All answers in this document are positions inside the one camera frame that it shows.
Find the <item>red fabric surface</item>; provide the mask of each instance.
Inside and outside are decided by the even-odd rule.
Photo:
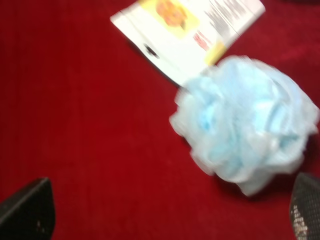
[[[0,201],[52,180],[54,240],[289,240],[295,176],[244,197],[172,130],[177,87],[111,24],[132,0],[0,0]],[[320,106],[320,5],[264,0],[226,55],[291,76]],[[302,171],[320,175],[319,137]]]

